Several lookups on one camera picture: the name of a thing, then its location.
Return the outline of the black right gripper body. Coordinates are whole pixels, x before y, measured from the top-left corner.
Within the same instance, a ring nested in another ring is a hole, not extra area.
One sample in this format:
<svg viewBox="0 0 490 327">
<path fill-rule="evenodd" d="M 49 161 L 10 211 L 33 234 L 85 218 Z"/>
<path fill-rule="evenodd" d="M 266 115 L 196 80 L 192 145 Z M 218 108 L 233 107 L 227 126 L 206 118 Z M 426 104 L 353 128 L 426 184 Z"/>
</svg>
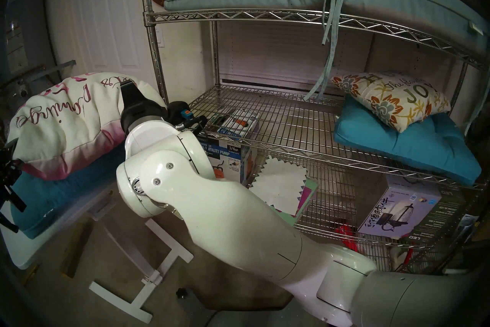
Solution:
<svg viewBox="0 0 490 327">
<path fill-rule="evenodd" d="M 130 132 L 131 125 L 137 120 L 144 117 L 157 117 L 167 120 L 168 110 L 166 107 L 158 104 L 153 100 L 140 100 L 134 103 L 124 101 L 123 111 L 121 113 L 121 127 L 125 135 Z"/>
</svg>

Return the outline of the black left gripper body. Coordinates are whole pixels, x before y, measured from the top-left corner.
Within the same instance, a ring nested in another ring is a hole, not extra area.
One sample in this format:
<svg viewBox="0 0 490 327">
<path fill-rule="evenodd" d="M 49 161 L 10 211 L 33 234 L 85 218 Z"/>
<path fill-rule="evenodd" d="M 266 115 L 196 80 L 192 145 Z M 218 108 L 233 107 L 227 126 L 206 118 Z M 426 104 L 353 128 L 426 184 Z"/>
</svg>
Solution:
<svg viewBox="0 0 490 327">
<path fill-rule="evenodd" d="M 1 148 L 1 207 L 5 202 L 10 202 L 24 212 L 26 204 L 11 188 L 22 174 L 23 161 L 13 158 L 17 143 L 18 139 L 13 139 Z"/>
</svg>

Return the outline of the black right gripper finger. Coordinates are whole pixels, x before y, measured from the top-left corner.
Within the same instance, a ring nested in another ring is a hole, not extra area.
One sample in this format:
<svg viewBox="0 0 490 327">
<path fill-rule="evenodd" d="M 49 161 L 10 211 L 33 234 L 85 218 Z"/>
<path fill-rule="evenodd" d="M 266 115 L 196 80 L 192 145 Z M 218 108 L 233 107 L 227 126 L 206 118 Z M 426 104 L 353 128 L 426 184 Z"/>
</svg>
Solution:
<svg viewBox="0 0 490 327">
<path fill-rule="evenodd" d="M 144 106 L 147 100 L 133 81 L 121 83 L 121 98 L 124 106 Z"/>
</svg>

